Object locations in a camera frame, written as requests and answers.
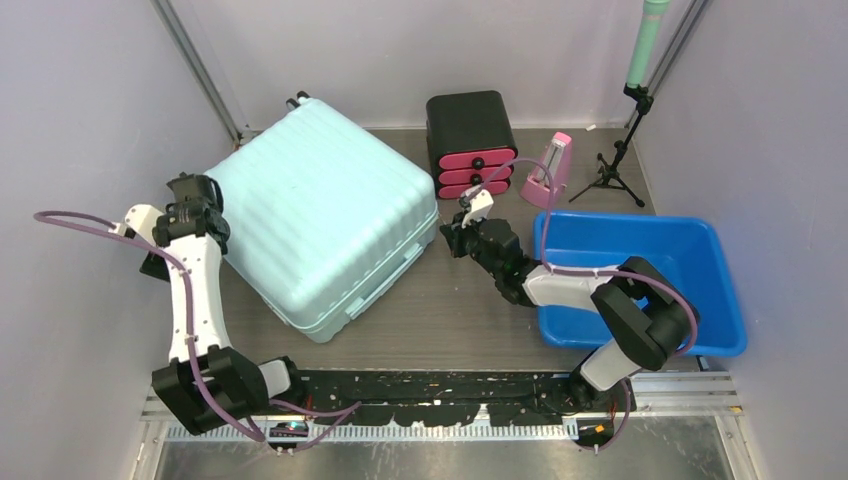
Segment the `light blue hard-shell suitcase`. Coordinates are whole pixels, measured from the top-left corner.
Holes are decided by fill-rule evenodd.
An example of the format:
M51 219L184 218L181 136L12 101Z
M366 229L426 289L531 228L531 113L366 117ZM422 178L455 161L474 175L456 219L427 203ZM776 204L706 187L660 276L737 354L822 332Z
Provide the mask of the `light blue hard-shell suitcase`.
M212 167L226 259L286 325L326 343L422 255L439 216L430 175L299 92L288 113Z

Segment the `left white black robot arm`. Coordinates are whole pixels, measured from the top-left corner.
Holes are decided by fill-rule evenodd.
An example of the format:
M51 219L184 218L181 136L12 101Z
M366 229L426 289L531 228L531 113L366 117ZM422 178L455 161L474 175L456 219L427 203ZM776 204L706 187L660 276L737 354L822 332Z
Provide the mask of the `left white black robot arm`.
M307 389L288 358L256 364L231 345L220 286L230 227L218 182L182 173L167 186L174 200L152 218L155 249L142 269L171 287L171 346L167 365L152 374L153 390L193 435L230 425L260 440L250 417L270 404L296 413Z

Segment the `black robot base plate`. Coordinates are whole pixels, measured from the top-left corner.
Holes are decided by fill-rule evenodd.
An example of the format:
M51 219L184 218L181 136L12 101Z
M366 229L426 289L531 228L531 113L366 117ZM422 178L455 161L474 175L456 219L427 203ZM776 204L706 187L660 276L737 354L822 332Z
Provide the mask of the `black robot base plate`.
M630 387L591 394L567 374L522 371L299 370L265 410L353 410L347 424L449 427L487 414L495 427L554 425L566 416L634 411Z

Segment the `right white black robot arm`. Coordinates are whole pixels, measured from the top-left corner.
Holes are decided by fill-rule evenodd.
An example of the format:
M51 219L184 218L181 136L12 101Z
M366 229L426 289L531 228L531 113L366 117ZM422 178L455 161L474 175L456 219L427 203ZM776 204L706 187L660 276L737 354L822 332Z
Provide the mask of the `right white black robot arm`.
M595 268L555 266L527 255L503 219L458 213L439 228L455 258L469 257L513 305L568 307L598 316L610 340L588 355L566 380L565 397L577 409L596 410L629 377L657 371L690 349L700 317L646 259Z

